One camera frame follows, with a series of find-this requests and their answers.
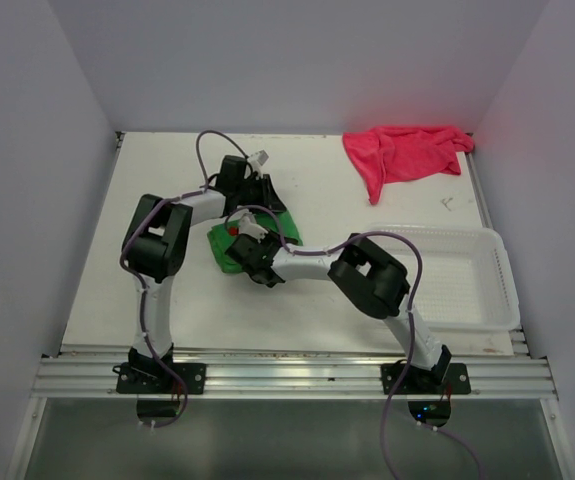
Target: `wall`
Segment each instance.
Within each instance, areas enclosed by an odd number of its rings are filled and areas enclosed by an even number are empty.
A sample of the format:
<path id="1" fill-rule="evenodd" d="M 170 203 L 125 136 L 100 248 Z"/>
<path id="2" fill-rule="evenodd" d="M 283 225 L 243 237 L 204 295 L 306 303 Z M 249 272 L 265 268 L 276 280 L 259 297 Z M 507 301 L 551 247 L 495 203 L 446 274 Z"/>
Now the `wall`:
<path id="1" fill-rule="evenodd" d="M 113 131 L 42 0 L 0 0 L 0 477 L 64 328 Z"/>
<path id="2" fill-rule="evenodd" d="M 547 0 L 50 0 L 116 128 L 472 130 Z"/>
<path id="3" fill-rule="evenodd" d="M 529 344 L 551 361 L 575 447 L 575 2 L 550 2 L 474 138 Z"/>

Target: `crumpled red cloth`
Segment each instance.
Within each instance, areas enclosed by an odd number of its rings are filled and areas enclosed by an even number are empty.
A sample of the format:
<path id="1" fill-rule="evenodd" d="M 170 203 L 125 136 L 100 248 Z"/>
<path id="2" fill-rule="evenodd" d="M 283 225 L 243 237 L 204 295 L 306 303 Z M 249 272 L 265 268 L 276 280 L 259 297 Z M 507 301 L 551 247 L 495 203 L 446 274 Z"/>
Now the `crumpled red cloth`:
<path id="1" fill-rule="evenodd" d="M 474 141 L 459 128 L 381 126 L 343 134 L 345 151 L 363 177 L 369 203 L 376 205 L 385 183 L 447 173 L 460 175 L 456 152 L 471 152 Z"/>

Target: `plastic tray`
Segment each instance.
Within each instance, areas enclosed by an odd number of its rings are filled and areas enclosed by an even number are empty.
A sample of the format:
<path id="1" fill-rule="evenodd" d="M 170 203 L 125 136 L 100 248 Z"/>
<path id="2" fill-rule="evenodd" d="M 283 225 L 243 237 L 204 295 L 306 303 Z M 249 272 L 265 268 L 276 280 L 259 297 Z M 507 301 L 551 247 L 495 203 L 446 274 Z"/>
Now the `plastic tray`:
<path id="1" fill-rule="evenodd" d="M 423 277 L 415 304 L 430 327 L 507 331 L 518 328 L 518 295 L 500 235 L 488 228 L 438 228 L 391 224 L 369 230 L 398 233 L 423 258 Z M 416 257 L 402 242 L 372 237 L 403 263 L 412 284 Z"/>

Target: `white table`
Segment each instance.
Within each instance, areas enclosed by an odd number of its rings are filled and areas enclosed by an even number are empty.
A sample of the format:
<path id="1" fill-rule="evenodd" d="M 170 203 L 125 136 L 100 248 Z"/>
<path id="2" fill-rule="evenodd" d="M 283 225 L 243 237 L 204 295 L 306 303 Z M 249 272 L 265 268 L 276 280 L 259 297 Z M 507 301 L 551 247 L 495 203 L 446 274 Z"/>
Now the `white table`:
<path id="1" fill-rule="evenodd" d="M 480 227 L 469 170 L 386 185 L 370 206 L 363 181 L 339 136 L 232 135 L 248 152 L 264 149 L 278 195 L 291 211 L 306 245 L 328 245 L 374 222 Z M 103 206 L 63 350 L 128 347 L 136 328 L 133 279 L 118 255 L 139 198 L 194 190 L 202 178 L 195 134 L 128 133 Z M 225 154 L 223 139 L 203 139 L 208 172 Z M 206 233 L 218 223 L 193 227 L 185 263 L 174 283 L 171 328 L 176 347 L 280 351 L 401 353 L 379 321 L 360 314 L 331 282 L 300 281 L 267 289 L 244 275 L 224 275 Z M 437 331 L 455 355 L 512 355 L 508 333 Z"/>

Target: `green cloth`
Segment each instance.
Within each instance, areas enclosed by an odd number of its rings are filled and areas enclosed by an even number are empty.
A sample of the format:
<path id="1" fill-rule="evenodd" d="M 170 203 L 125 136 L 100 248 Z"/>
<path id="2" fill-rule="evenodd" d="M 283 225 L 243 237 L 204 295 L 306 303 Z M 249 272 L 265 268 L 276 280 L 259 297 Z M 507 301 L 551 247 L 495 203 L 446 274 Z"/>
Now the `green cloth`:
<path id="1" fill-rule="evenodd" d="M 302 245 L 303 242 L 298 233 L 298 228 L 294 223 L 293 218 L 289 212 L 277 214 L 278 220 L 283 227 L 283 232 L 285 237 L 297 240 L 298 245 Z M 259 225 L 265 227 L 268 230 L 273 230 L 277 232 L 276 224 L 274 220 L 265 213 L 255 214 L 254 218 Z M 229 222 L 230 227 L 237 227 L 238 221 Z M 209 240 L 209 245 L 211 246 L 211 251 L 214 254 L 214 259 L 224 273 L 241 273 L 243 271 L 242 267 L 234 262 L 225 251 L 229 246 L 234 243 L 233 237 L 225 229 L 224 224 L 216 225 L 207 233 L 207 238 Z"/>

